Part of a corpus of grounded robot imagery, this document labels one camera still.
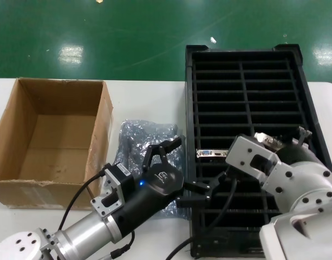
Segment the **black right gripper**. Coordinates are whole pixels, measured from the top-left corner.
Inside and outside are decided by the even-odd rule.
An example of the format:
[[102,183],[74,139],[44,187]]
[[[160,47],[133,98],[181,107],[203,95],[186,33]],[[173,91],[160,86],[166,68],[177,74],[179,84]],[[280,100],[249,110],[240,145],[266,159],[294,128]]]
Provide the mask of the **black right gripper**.
[[287,144],[279,149],[276,154],[281,162],[292,165],[300,162],[317,162],[316,155],[308,149],[309,141],[312,138],[312,132],[301,126],[298,127],[299,139],[298,145]]

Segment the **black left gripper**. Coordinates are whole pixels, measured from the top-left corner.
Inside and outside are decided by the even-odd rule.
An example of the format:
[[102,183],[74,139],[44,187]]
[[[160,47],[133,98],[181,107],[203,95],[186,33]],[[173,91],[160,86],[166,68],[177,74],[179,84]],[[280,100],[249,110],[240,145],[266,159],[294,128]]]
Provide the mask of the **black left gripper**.
[[[185,181],[183,174],[173,166],[152,166],[152,158],[158,155],[163,165],[168,165],[167,155],[182,144],[181,137],[165,140],[156,145],[149,145],[142,163],[142,172],[146,173],[140,189],[125,203],[112,213],[121,236],[126,237],[145,221],[150,219],[177,197],[177,208],[204,208],[211,204],[227,174],[220,173],[209,184],[196,181]],[[191,193],[185,196],[182,191]]]

